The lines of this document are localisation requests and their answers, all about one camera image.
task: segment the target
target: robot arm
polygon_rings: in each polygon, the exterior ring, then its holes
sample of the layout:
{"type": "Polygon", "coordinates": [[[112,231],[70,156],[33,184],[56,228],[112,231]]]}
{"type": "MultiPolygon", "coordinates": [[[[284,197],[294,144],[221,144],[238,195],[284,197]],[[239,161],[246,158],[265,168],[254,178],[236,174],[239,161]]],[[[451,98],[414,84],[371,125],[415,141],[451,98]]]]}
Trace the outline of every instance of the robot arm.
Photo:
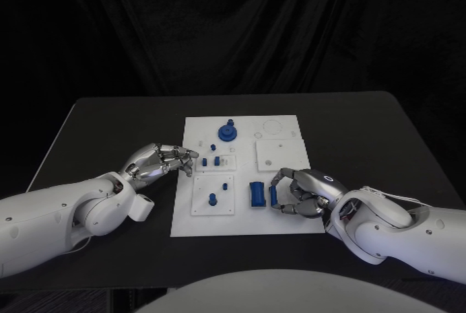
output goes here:
{"type": "Polygon", "coordinates": [[[127,216],[144,221],[153,201],[135,191],[169,170],[192,175],[186,148],[148,144],[118,173],[16,195],[0,201],[0,277],[37,266],[91,236],[102,236],[127,216]]]}
{"type": "Polygon", "coordinates": [[[376,265],[391,256],[425,274],[466,283],[466,211],[430,206],[405,211],[381,191],[347,191],[316,170],[283,168],[271,186],[283,177],[293,179],[300,203],[271,207],[304,217],[332,211],[324,229],[362,260],[376,265]]]}

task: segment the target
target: blue object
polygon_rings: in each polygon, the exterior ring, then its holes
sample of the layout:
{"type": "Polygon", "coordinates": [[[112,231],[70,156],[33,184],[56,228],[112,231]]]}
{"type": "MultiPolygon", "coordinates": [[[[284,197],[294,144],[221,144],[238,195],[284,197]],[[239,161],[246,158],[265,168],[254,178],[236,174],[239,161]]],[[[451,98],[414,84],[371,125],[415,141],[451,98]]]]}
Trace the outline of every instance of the blue object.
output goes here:
{"type": "Polygon", "coordinates": [[[264,207],[265,206],[264,183],[252,182],[249,183],[249,187],[251,187],[251,206],[264,207]]]}
{"type": "Polygon", "coordinates": [[[235,125],[235,122],[232,119],[229,119],[226,122],[226,125],[221,126],[218,130],[218,138],[222,141],[232,141],[236,138],[238,132],[234,125],[235,125]]]}
{"type": "Polygon", "coordinates": [[[268,188],[270,191],[270,205],[274,206],[278,201],[277,201],[277,187],[275,186],[270,186],[268,188]]]}
{"type": "Polygon", "coordinates": [[[215,198],[215,194],[213,193],[209,195],[209,204],[212,206],[216,205],[216,198],[215,198]]]}

